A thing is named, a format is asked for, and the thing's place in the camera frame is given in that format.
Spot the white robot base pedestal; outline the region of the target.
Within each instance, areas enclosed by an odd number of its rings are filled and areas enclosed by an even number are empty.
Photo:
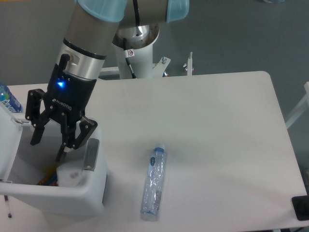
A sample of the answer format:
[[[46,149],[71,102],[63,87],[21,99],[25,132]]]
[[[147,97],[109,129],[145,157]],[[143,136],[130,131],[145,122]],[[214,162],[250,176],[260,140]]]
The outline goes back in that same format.
[[[119,29],[112,42],[117,66],[102,68],[99,78],[108,80],[116,75],[120,79],[167,77],[171,59],[163,56],[157,63],[153,62],[153,45],[158,37],[158,24]]]

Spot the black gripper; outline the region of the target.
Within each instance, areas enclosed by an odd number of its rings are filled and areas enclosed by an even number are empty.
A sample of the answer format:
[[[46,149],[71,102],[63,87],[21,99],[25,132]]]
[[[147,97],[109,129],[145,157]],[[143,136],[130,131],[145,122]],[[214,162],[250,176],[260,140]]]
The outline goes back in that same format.
[[[34,127],[31,145],[40,143],[45,125],[53,120],[60,124],[62,144],[56,156],[59,162],[67,153],[65,148],[78,149],[85,145],[98,126],[85,116],[95,79],[84,79],[65,71],[63,64],[55,64],[47,91],[28,92],[25,117]]]

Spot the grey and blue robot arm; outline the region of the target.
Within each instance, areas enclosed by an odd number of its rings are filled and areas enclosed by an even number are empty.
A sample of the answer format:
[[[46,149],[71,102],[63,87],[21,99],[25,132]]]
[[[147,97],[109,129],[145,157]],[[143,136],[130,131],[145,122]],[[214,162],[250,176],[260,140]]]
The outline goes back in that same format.
[[[40,143],[45,125],[60,125],[56,156],[83,146],[97,128],[85,115],[97,78],[118,29],[169,23],[185,18],[187,0],[78,0],[46,90],[28,92],[25,117],[34,128],[31,145]]]

